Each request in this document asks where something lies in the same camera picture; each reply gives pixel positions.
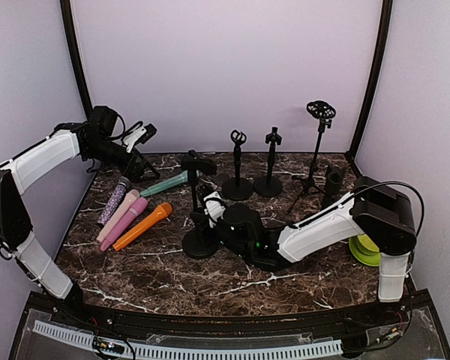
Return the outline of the right black corner post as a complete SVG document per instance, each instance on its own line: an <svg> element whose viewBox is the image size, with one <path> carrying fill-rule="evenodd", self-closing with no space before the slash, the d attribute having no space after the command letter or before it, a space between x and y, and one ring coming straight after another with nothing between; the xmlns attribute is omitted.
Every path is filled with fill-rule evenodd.
<svg viewBox="0 0 450 360"><path fill-rule="evenodd" d="M350 163L354 163L365 134L365 128L368 123L368 118L371 113L374 96L376 94L377 85L380 78L383 59L386 51L386 44L389 35L389 26L392 19L392 0L383 0L382 8L379 18L379 26L376 36L376 44L374 47L373 58L370 66L370 73L367 81L367 86L364 93L361 109L358 115L358 120L355 126L355 131L352 136L352 141L349 150L346 152L346 158Z"/></svg>

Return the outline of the black tripod stand with shock mount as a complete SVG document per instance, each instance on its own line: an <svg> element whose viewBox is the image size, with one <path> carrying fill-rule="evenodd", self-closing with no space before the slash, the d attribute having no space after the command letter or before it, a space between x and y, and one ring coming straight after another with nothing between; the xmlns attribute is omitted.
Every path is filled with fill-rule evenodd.
<svg viewBox="0 0 450 360"><path fill-rule="evenodd" d="M323 100L314 100L307 104L307 112L319 122L317 131L318 136L316 139L316 145L313 152L312 160L310 161L309 170L307 177L300 175L292 175L291 179L293 181L299 181L301 184L301 192L295 197L292 204L287 209L287 213L290 214L295 206L295 204L307 195L325 195L326 192L320 189L315 182L314 174L318 170L317 157L320 150L320 144L322 142L323 134L326 128L332 126L332 119L336 116L336 110L333 106Z"/></svg>

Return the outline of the mint green microphone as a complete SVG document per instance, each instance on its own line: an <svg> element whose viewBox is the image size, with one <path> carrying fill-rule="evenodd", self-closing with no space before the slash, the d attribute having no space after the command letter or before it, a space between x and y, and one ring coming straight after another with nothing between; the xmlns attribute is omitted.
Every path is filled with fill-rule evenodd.
<svg viewBox="0 0 450 360"><path fill-rule="evenodd" d="M171 188L175 188L179 185L183 185L188 182L188 172L183 171L178 175L173 176L172 178L168 178L167 180L161 181L157 184L154 184L145 190L140 192L140 196L144 198L148 198L155 194L162 193Z"/></svg>

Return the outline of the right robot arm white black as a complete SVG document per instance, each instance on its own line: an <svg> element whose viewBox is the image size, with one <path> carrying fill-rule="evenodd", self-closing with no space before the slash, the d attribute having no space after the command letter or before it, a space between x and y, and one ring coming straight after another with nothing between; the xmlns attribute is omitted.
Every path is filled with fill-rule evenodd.
<svg viewBox="0 0 450 360"><path fill-rule="evenodd" d="M286 269L305 257L353 236L367 236L379 249L378 301L367 310L376 326L397 312L423 223L414 221L413 191L402 181L376 181L367 176L323 210L286 226L266 228L260 213L243 203L228 205L208 186L197 198L202 208L191 213L194 228L182 240L184 252L202 260L223 245L248 265L267 272Z"/></svg>

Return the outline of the left black corner post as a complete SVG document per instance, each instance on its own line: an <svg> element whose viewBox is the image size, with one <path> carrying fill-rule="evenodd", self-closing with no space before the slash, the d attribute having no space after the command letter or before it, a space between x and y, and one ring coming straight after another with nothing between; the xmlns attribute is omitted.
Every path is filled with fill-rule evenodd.
<svg viewBox="0 0 450 360"><path fill-rule="evenodd" d="M76 88L78 90L79 99L82 104L82 109L85 119L88 119L92 113L92 100L89 93L82 59L80 56L79 44L77 40L77 33L74 25L74 16L72 14L72 4L69 0L59 1L61 8L61 18L64 27L64 34L67 41L67 48L70 57L70 63L73 69Z"/></svg>

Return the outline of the glitter microphone with silver grille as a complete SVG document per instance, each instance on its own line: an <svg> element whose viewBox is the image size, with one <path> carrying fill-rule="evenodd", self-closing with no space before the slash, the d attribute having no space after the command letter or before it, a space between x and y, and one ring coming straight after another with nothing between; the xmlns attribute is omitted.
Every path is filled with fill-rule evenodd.
<svg viewBox="0 0 450 360"><path fill-rule="evenodd" d="M118 184L115 186L114 190L109 196L109 199L103 211L100 213L100 217L98 218L97 225L100 228L103 228L107 224L108 220L115 213L116 209L121 204L130 186L131 181L128 178L122 176L119 179Z"/></svg>

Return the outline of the pink microphone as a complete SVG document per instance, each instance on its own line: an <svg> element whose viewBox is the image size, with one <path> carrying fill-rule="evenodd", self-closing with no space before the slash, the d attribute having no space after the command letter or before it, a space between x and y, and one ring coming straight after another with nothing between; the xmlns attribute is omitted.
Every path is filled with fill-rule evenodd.
<svg viewBox="0 0 450 360"><path fill-rule="evenodd" d="M143 213L148 205L146 198L140 197L131 204L129 209L119 219L117 224L109 231L100 245L100 250L105 251L108 247L113 245L120 235L128 228L128 226Z"/></svg>

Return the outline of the orange microphone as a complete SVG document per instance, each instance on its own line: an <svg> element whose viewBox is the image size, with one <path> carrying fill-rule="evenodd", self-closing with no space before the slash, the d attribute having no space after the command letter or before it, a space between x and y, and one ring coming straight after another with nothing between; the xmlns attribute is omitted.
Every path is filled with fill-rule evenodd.
<svg viewBox="0 0 450 360"><path fill-rule="evenodd" d="M173 207L168 202L158 205L151 214L119 238L113 244L113 249L115 251L120 251L121 249L126 248L131 242L140 237L147 230L151 229L155 224L168 218L172 212Z"/></svg>

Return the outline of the cream white microphone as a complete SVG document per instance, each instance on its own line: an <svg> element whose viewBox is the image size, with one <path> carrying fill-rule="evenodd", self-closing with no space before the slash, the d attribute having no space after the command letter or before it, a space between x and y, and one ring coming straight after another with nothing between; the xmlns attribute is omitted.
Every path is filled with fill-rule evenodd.
<svg viewBox="0 0 450 360"><path fill-rule="evenodd" d="M97 241L102 243L105 237L110 233L113 227L119 222L127 210L131 207L132 203L140 197L140 192L136 189L130 190L122 200L119 207L115 210L110 219L106 222L103 229L97 236Z"/></svg>

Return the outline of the black corner post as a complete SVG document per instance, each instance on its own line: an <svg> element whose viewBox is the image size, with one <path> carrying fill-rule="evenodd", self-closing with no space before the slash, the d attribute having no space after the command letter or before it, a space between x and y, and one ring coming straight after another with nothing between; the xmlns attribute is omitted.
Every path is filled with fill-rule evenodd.
<svg viewBox="0 0 450 360"><path fill-rule="evenodd" d="M376 36L376 44L374 47L373 58L370 66L370 73L367 81L367 86L364 93L361 109L358 115L358 120L355 126L355 131L352 136L352 141L349 150L346 152L346 158L350 163L354 163L365 134L365 128L368 123L368 118L371 113L374 96L376 94L377 85L380 78L383 59L386 51L386 44L389 35L389 26L392 19L392 0L383 0L382 8L379 18L379 26Z"/></svg>
<svg viewBox="0 0 450 360"><path fill-rule="evenodd" d="M64 27L64 34L67 41L67 48L70 57L70 63L73 69L76 88L78 90L79 99L82 104L82 109L85 119L88 119L92 113L92 100L89 93L82 59L80 56L79 44L77 40L77 33L74 25L74 16L72 14L72 4L69 0L59 1L61 8L61 18Z"/></svg>

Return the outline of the green bowl on saucer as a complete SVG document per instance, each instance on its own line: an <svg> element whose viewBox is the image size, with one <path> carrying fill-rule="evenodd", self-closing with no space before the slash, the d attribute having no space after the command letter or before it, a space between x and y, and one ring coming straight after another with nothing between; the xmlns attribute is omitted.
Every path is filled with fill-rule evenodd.
<svg viewBox="0 0 450 360"><path fill-rule="evenodd" d="M349 249L360 263L370 267L380 265L380 249L367 235L350 238Z"/></svg>

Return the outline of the black front rail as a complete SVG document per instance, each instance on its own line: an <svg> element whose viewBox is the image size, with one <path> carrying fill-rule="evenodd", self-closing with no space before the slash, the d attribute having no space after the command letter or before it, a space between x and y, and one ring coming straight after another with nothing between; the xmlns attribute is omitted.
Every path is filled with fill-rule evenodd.
<svg viewBox="0 0 450 360"><path fill-rule="evenodd" d="M85 309L98 325L118 335L145 338L147 335L184 335L244 337L246 335L288 335L310 332L313 335L361 334L373 325L399 321L397 311L419 308L431 300L426 289L405 295L397 304L371 302L335 310L320 310L276 316L173 316L116 310L87 304Z"/></svg>

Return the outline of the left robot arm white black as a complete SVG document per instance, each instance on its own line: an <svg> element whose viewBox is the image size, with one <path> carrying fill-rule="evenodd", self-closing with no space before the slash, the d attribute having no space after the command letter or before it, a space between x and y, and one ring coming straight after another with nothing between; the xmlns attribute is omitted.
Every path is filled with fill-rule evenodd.
<svg viewBox="0 0 450 360"><path fill-rule="evenodd" d="M137 150L157 129L138 121L122 134L113 133L120 115L108 106L95 106L84 122L58 124L53 132L22 153L0 164L0 256L15 260L31 281L63 300L62 316L75 327L91 320L82 304L83 292L43 249L33 231L23 194L59 165L76 157L116 167L130 182L139 183L159 172Z"/></svg>

